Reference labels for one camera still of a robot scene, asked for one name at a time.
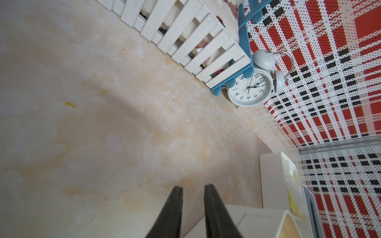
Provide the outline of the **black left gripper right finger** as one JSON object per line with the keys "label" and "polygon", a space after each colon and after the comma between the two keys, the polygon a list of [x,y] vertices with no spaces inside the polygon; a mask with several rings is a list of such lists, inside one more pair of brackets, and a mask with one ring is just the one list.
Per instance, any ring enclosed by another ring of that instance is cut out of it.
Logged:
{"label": "black left gripper right finger", "polygon": [[207,238],[242,238],[213,184],[204,186],[204,212]]}

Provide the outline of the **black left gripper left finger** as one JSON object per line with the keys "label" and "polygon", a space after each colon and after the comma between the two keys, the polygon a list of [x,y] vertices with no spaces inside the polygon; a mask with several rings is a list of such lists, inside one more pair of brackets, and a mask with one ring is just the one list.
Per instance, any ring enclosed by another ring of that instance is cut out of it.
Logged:
{"label": "black left gripper left finger", "polygon": [[173,187],[147,238],[179,238],[181,234],[183,188]]}

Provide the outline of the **bamboo tissue box lid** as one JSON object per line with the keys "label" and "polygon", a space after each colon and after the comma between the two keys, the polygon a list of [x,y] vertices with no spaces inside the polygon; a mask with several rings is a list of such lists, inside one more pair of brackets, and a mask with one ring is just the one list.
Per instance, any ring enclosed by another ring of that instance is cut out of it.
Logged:
{"label": "bamboo tissue box lid", "polygon": [[249,206],[225,207],[236,228],[245,238],[300,238],[301,234],[288,210]]}

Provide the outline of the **yellow tissue paper pack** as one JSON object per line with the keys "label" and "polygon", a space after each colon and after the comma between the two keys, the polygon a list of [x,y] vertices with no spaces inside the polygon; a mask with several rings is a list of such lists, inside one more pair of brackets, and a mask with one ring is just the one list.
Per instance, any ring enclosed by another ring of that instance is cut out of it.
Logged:
{"label": "yellow tissue paper pack", "polygon": [[283,152],[281,152],[281,161],[291,214],[296,220],[304,221],[307,203],[301,189],[297,167]]}

